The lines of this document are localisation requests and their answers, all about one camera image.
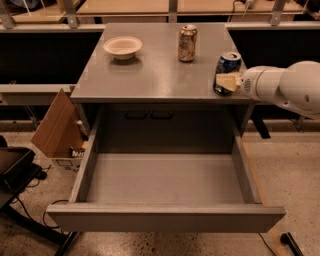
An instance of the cardboard box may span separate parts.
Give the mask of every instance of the cardboard box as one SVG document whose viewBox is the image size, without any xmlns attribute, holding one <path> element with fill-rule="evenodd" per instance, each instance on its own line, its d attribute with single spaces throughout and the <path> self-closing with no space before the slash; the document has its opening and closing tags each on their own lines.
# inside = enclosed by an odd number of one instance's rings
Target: cardboard box
<svg viewBox="0 0 320 256">
<path fill-rule="evenodd" d="M 73 148 L 81 151 L 84 136 L 77 121 L 77 109 L 63 90 L 57 94 L 31 142 L 73 183 L 81 158 L 72 158 Z"/>
</svg>

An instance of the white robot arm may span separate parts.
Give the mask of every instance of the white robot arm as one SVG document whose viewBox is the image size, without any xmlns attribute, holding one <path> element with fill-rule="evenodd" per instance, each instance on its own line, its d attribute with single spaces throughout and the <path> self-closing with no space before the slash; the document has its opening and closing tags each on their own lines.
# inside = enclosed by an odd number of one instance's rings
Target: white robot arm
<svg viewBox="0 0 320 256">
<path fill-rule="evenodd" d="M 287 69 L 268 66 L 250 68 L 242 74 L 240 89 L 248 98 L 320 119 L 318 62 L 297 62 Z"/>
</svg>

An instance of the can lid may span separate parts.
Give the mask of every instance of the can lid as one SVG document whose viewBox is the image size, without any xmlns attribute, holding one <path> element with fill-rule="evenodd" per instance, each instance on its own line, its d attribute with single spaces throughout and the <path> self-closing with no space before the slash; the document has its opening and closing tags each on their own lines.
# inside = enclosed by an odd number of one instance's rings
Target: can lid
<svg viewBox="0 0 320 256">
<path fill-rule="evenodd" d="M 226 60 L 231 60 L 231 61 L 235 61 L 235 60 L 240 60 L 241 59 L 241 55 L 238 52 L 224 52 L 222 54 L 222 57 Z"/>
<path fill-rule="evenodd" d="M 191 25 L 191 24 L 185 25 L 182 28 L 185 29 L 185 30 L 195 30 L 195 29 L 197 29 L 197 27 L 195 25 Z"/>
</svg>

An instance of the aluminum can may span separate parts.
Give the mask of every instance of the aluminum can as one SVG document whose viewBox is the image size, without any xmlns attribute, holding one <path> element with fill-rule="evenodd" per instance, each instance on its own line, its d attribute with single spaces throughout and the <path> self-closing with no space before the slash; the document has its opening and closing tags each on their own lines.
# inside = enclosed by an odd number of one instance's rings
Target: aluminum can
<svg viewBox="0 0 320 256">
<path fill-rule="evenodd" d="M 217 63 L 216 74 L 239 72 L 241 67 L 241 55 L 238 52 L 224 52 Z M 221 95 L 227 95 L 231 91 L 216 84 L 216 76 L 213 83 L 213 90 Z"/>
<path fill-rule="evenodd" d="M 179 32 L 178 59 L 183 62 L 193 61 L 198 30 L 194 25 L 185 25 Z"/>
</svg>

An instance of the terrazzo floor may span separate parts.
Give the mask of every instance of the terrazzo floor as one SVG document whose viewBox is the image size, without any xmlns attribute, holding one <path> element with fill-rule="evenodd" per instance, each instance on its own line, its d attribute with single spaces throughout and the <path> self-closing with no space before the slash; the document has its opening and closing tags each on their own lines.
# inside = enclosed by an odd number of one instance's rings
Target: terrazzo floor
<svg viewBox="0 0 320 256">
<path fill-rule="evenodd" d="M 268 121 L 270 139 L 261 139 L 249 123 L 243 141 L 265 205 L 284 206 L 286 216 L 262 234 L 276 255 L 293 255 L 279 242 L 290 232 L 304 255 L 320 255 L 320 122 L 307 120 L 304 132 L 291 121 Z M 9 146 L 23 146 L 36 153 L 35 163 L 43 168 L 51 162 L 32 144 L 30 122 L 0 122 L 0 134 Z M 68 199 L 70 184 L 53 166 L 39 185 L 26 188 L 20 199 L 29 214 L 42 222 L 46 207 Z M 19 203 L 13 205 L 24 214 Z M 54 223 L 46 216 L 47 224 Z M 58 246 L 14 224 L 0 213 L 0 256 L 54 255 Z M 65 255 L 273 255 L 259 234 L 220 233 L 80 233 Z"/>
</svg>

